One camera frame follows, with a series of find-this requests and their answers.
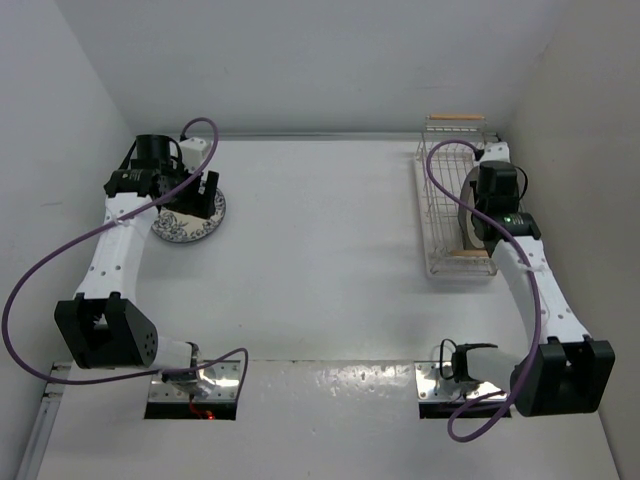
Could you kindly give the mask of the blue floral white plate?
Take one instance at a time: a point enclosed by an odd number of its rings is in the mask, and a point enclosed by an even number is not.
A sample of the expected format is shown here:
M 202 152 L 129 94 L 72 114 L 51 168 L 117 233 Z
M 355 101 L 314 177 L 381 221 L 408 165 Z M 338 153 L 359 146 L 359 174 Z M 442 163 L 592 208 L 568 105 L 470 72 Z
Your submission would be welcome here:
M 174 244 L 188 244 L 203 240 L 211 235 L 224 220 L 226 198 L 220 189 L 216 191 L 214 206 L 214 214 L 206 219 L 162 209 L 152 224 L 152 231 L 161 240 Z

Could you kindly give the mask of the silver rimmed cream plate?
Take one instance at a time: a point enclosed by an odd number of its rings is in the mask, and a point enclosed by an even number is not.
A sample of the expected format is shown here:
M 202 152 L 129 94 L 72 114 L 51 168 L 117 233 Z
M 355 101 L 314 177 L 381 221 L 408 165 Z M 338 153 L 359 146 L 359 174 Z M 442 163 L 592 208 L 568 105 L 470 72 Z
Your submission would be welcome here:
M 459 194 L 459 199 L 465 205 L 474 206 L 473 186 L 477 181 L 479 173 L 478 167 L 473 167 L 464 179 Z M 462 244 L 465 250 L 484 250 L 484 243 L 475 233 L 472 222 L 472 213 L 462 206 L 458 206 L 458 224 L 461 229 Z

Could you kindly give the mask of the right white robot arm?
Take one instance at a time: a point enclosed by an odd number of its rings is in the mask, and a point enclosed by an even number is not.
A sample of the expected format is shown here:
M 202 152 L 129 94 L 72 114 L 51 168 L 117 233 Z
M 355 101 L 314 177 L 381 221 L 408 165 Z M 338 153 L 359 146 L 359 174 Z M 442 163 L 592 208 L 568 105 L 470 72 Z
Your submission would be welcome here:
M 528 364 L 493 343 L 461 344 L 451 359 L 453 378 L 514 394 L 523 416 L 593 413 L 614 366 L 613 347 L 594 339 L 566 301 L 540 229 L 520 209 L 517 168 L 489 160 L 475 171 L 471 222 L 510 288 L 534 354 Z

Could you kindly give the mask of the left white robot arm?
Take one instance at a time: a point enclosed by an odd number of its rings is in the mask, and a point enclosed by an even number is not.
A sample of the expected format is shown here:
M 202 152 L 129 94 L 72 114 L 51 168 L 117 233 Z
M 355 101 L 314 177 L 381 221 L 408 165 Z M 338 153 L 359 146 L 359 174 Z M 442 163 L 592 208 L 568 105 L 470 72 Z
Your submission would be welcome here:
M 136 302 L 146 241 L 162 210 L 208 219 L 219 175 L 206 165 L 213 143 L 139 135 L 132 153 L 104 186 L 104 232 L 87 273 L 70 300 L 57 303 L 54 320 L 82 369 L 136 368 L 167 376 L 196 364 L 191 342 L 161 336 Z

